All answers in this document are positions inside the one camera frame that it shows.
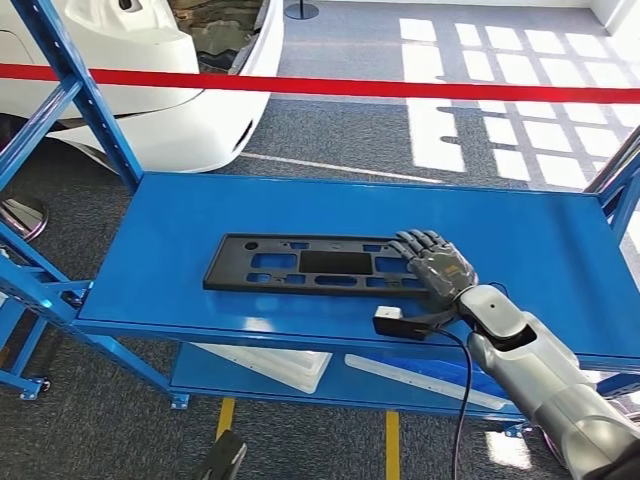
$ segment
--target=blue metal shelf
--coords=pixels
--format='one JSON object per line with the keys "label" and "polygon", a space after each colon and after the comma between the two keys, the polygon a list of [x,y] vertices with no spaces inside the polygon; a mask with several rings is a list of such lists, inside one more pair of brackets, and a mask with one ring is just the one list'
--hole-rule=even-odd
{"label": "blue metal shelf", "polygon": [[[592,194],[143,176],[50,0],[12,3],[60,85],[0,154],[0,188],[72,99],[134,194],[95,282],[69,281],[0,224],[0,240],[29,263],[20,267],[0,256],[0,290],[39,315],[18,367],[23,367],[38,331],[48,321],[157,388],[176,408],[186,408],[190,393],[220,393],[454,412],[459,405],[455,400],[347,371],[335,361],[315,395],[303,397],[185,345],[170,381],[112,337],[355,354],[385,350],[405,357],[457,359],[457,350],[445,340],[403,342],[374,332],[371,317],[377,306],[402,306],[410,315],[418,313],[414,302],[211,292],[202,287],[223,233],[387,237],[417,226],[455,239],[482,281],[508,285],[521,308],[539,316],[576,351],[586,368],[640,371],[640,323],[629,314],[640,311],[640,294],[618,248],[640,196],[640,128],[589,187]],[[88,299],[83,306],[87,292]],[[5,330],[8,327],[0,323],[0,337]],[[461,323],[451,331],[462,337],[468,333]],[[203,366],[207,373],[200,373]],[[611,389],[623,391],[636,378],[617,377],[610,383]],[[26,398],[34,398],[40,388],[37,380],[11,373],[0,375],[0,382],[23,390]],[[497,418],[484,409],[472,412]],[[500,416],[503,414],[518,416],[512,410]]]}
{"label": "blue metal shelf", "polygon": [[[586,368],[640,369],[640,322],[628,314],[640,311],[640,294],[598,198],[583,194],[150,173],[73,324],[98,334],[460,359],[447,339],[374,331],[377,306],[419,314],[416,301],[202,287],[227,232],[388,237],[406,225],[456,239],[481,281],[507,285]],[[451,331],[469,333],[463,322]]]}
{"label": "blue metal shelf", "polygon": [[[457,415],[458,400],[427,390],[355,370],[334,355],[315,393],[303,393],[248,368],[183,344],[171,376],[171,387],[185,393],[234,396],[282,402],[337,405]],[[467,414],[491,420],[519,421],[522,414],[512,405],[491,410],[469,404]]]}

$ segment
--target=white car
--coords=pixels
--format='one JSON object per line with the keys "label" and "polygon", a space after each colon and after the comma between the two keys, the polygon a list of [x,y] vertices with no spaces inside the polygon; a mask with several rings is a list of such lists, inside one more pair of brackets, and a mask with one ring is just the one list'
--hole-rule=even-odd
{"label": "white car", "polygon": [[[53,0],[89,68],[275,76],[284,37],[282,0]],[[47,64],[11,3],[0,2],[0,63]],[[53,82],[0,79],[0,142],[15,133]],[[269,93],[103,86],[145,170],[202,172],[246,145]],[[49,137],[106,164],[75,108]]]}

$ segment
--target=black stanchion base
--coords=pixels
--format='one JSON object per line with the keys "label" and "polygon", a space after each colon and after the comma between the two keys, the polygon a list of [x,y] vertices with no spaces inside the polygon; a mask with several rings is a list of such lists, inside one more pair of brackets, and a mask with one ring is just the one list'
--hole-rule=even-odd
{"label": "black stanchion base", "polygon": [[318,13],[320,11],[318,10],[318,7],[309,3],[303,5],[302,11],[300,11],[300,6],[297,3],[289,5],[285,9],[285,15],[293,18],[294,20],[308,20],[309,18],[317,17]]}

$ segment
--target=yellow floor marking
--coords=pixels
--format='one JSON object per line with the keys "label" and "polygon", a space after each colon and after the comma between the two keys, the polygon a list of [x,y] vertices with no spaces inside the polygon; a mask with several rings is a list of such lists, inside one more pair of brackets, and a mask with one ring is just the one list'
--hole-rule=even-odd
{"label": "yellow floor marking", "polygon": [[222,400],[220,414],[218,418],[218,429],[216,431],[216,440],[225,430],[231,430],[231,422],[233,420],[233,407],[235,406],[235,398],[225,397]]}
{"label": "yellow floor marking", "polygon": [[386,412],[386,480],[400,480],[400,416]]}

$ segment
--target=gray robot arm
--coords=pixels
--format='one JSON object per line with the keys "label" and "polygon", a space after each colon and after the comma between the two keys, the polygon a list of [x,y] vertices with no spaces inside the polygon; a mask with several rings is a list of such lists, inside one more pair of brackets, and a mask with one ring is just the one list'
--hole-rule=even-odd
{"label": "gray robot arm", "polygon": [[577,480],[640,479],[640,429],[598,394],[573,352],[500,291],[457,298],[472,357],[554,443]]}

